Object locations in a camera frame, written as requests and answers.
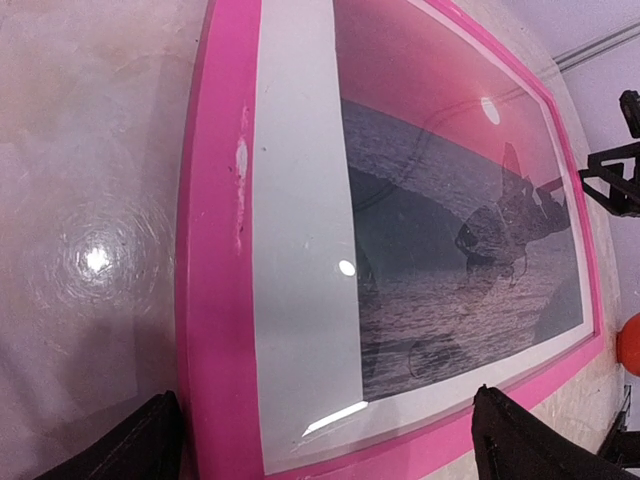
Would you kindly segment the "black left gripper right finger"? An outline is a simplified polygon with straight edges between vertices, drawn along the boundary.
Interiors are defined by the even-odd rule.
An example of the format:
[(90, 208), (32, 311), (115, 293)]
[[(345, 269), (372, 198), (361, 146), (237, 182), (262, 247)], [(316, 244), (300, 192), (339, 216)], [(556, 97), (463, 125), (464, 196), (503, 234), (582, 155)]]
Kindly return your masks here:
[(495, 387), (474, 397), (472, 439), (480, 479), (632, 479), (572, 443)]

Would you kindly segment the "wooden picture frame pink edge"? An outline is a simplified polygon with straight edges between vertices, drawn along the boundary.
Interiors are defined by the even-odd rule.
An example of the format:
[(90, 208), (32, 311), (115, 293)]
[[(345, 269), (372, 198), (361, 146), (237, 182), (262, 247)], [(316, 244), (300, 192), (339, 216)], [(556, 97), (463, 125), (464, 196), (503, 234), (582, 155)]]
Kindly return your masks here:
[[(464, 8), (428, 1), (538, 90), (563, 153), (569, 137), (551, 93)], [(180, 174), (175, 254), (179, 397), (199, 479), (421, 479), (472, 450), (471, 407), (431, 426), (282, 474), (264, 473), (253, 301), (255, 109), (261, 1), (209, 1), (190, 94)], [(592, 238), (591, 336), (509, 387), (526, 409), (545, 401), (604, 348)]]

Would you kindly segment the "red and dark photo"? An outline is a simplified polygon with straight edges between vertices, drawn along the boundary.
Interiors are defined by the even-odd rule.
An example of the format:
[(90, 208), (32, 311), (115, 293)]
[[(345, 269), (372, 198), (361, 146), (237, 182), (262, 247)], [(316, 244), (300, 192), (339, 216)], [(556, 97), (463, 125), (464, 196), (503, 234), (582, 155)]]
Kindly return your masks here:
[(365, 399), (553, 356), (591, 321), (540, 101), (422, 1), (334, 15)]

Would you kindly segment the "white mat board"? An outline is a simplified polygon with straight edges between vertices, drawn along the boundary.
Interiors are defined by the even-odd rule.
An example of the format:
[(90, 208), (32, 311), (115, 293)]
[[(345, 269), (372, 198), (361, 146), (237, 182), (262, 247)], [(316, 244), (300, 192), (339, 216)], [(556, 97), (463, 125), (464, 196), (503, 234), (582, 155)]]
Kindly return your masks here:
[(569, 135), (542, 81), (458, 4), (396, 2), (393, 14), (435, 20), (540, 104), (569, 184), (587, 323), (446, 381), (444, 400), (429, 387), (365, 407), (334, 13), (329, 1), (261, 5), (250, 202), (263, 464), (270, 479), (420, 479), (470, 451), (479, 385), (505, 387), (531, 409), (601, 353), (591, 225)]

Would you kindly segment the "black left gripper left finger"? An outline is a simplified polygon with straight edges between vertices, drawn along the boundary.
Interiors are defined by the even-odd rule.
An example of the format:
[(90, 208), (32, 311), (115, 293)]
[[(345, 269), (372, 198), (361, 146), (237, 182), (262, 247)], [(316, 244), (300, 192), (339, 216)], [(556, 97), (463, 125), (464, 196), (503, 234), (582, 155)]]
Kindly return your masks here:
[(185, 437), (176, 394), (157, 394), (84, 451), (41, 479), (173, 480), (180, 477)]

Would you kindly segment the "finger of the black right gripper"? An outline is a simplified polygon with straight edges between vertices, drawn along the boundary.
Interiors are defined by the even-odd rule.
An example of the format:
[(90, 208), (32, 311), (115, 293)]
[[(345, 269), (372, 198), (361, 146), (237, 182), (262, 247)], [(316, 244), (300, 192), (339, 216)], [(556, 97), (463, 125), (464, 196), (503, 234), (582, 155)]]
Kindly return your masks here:
[[(634, 160), (633, 175), (624, 177), (624, 160)], [(579, 171), (583, 191), (617, 217), (639, 217), (639, 145), (628, 144), (591, 153), (587, 168)], [(602, 180), (609, 186), (607, 195), (587, 183), (588, 179)]]

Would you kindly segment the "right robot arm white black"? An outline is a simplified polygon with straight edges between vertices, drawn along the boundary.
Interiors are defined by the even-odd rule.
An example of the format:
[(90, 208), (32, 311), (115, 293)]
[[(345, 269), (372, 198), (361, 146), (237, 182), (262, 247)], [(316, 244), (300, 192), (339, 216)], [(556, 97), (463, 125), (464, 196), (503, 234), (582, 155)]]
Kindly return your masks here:
[[(616, 217), (639, 217), (639, 143), (592, 153), (579, 171), (583, 191)], [(623, 469), (639, 468), (639, 431), (628, 429), (632, 387), (624, 386), (621, 409), (597, 455)]]

